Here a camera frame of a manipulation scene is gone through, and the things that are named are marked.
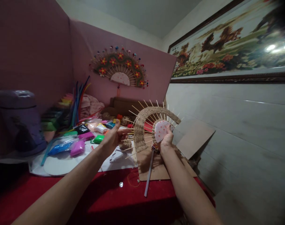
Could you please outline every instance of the white ceiling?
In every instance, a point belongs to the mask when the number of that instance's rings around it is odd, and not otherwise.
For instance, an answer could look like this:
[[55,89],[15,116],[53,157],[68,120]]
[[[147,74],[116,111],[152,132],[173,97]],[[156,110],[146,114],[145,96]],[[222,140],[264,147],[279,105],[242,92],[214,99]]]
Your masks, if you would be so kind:
[[78,0],[159,38],[167,35],[201,0]]

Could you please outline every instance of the white tiled wall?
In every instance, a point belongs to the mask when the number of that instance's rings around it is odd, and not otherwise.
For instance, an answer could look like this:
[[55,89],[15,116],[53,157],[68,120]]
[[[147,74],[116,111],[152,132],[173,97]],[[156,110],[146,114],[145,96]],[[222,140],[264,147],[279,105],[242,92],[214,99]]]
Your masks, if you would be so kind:
[[254,224],[283,222],[285,84],[170,84],[166,101],[185,117],[174,131],[175,143],[196,119],[216,130],[199,170],[216,194],[221,217],[232,213],[249,215],[242,221]]

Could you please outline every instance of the purple thermos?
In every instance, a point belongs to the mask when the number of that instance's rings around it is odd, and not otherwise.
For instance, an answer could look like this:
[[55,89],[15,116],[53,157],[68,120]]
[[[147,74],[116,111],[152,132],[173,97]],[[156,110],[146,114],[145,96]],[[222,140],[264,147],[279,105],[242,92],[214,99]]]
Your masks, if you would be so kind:
[[47,143],[40,126],[35,95],[30,91],[0,91],[0,109],[21,156],[44,150]]

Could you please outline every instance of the black package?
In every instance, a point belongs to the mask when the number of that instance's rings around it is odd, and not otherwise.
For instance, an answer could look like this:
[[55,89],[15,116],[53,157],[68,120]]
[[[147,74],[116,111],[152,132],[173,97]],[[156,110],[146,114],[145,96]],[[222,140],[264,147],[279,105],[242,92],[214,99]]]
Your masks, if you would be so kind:
[[76,127],[75,130],[78,132],[78,135],[90,132],[90,130],[84,124]]

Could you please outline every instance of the red tablecloth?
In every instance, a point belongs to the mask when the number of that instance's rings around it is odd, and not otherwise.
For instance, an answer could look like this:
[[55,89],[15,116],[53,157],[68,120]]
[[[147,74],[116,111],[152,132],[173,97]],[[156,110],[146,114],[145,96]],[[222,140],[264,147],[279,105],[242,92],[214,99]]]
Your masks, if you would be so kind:
[[[0,165],[0,224],[12,223],[60,179],[31,175],[25,164]],[[68,223],[169,224],[183,215],[170,180],[150,181],[145,198],[146,182],[137,179],[136,168],[97,173]]]

